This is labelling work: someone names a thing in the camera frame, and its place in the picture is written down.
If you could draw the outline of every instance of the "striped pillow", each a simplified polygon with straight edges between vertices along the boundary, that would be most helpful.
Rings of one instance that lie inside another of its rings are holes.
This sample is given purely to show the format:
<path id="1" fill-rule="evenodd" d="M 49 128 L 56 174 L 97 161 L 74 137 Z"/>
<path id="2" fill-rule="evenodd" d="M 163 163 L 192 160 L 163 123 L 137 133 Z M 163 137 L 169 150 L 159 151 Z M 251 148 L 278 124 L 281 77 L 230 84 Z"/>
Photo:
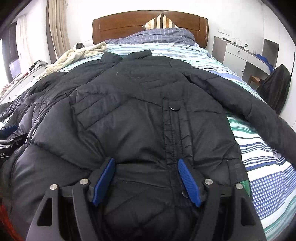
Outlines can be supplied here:
<path id="1" fill-rule="evenodd" d="M 177 28 L 177 25 L 175 25 L 166 15 L 160 14 L 143 25 L 142 28 L 145 30 L 153 28 Z"/>

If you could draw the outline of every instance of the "black cloth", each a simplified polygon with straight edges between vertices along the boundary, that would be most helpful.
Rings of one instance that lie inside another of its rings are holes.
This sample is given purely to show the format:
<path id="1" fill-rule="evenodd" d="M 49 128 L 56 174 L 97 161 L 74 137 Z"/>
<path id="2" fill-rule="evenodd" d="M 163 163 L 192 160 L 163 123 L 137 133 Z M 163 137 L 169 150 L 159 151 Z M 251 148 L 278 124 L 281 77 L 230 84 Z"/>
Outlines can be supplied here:
<path id="1" fill-rule="evenodd" d="M 12 224 L 25 238 L 51 184 L 87 178 L 110 156 L 115 175 L 92 210 L 109 240 L 188 240 L 202 208 L 182 195 L 177 161 L 220 184 L 248 179 L 224 108 L 296 163 L 296 133 L 266 103 L 180 60 L 104 53 L 50 74 L 0 106 L 0 120 L 19 125 L 11 137 L 29 133 L 1 169 Z"/>
<path id="2" fill-rule="evenodd" d="M 281 64 L 257 88 L 256 92 L 279 115 L 285 105 L 290 82 L 290 72 Z"/>

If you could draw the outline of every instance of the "wooden headboard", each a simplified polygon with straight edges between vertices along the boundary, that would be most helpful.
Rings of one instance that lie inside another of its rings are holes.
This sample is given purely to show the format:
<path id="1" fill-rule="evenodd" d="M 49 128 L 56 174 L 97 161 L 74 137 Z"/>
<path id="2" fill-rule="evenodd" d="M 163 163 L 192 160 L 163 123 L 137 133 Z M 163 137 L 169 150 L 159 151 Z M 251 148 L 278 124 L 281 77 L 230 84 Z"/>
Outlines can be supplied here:
<path id="1" fill-rule="evenodd" d="M 162 10 L 121 12 L 95 19 L 92 25 L 93 43 L 98 44 L 107 39 L 118 39 L 143 31 L 142 26 L 145 23 L 162 13 L 178 27 L 192 32 L 200 47 L 207 46 L 209 23 L 206 18 L 190 13 Z"/>

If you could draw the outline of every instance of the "bed sheet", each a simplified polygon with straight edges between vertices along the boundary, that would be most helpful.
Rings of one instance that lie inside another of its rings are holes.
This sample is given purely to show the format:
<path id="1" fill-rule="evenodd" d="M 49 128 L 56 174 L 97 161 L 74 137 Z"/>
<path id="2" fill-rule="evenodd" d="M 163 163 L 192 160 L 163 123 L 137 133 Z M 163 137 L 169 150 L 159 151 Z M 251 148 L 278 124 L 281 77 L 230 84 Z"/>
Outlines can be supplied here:
<path id="1" fill-rule="evenodd" d="M 183 60 L 224 77 L 243 87 L 255 97 L 261 97 L 230 69 L 212 57 L 207 50 L 195 46 L 146 43 L 109 44 L 108 52 L 127 55 L 150 49 L 152 55 Z M 87 61 L 100 59 L 102 54 L 73 63 L 60 71 L 70 71 Z M 248 171 L 253 204 L 259 215 L 267 240 L 275 239 L 289 225 L 296 213 L 296 171 L 276 150 L 271 149 L 246 121 L 227 114 L 235 140 L 240 145 L 242 161 Z"/>

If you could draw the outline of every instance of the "orange fabric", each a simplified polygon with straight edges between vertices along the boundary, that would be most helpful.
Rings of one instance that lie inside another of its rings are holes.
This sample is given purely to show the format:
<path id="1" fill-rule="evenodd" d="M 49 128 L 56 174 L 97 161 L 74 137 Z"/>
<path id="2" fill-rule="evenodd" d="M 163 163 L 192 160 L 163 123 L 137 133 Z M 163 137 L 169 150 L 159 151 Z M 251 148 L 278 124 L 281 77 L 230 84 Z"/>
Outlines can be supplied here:
<path id="1" fill-rule="evenodd" d="M 15 241 L 23 241 L 22 237 L 14 230 L 7 214 L 7 210 L 5 206 L 0 205 L 0 220 L 6 228 L 7 233 L 15 240 Z"/>

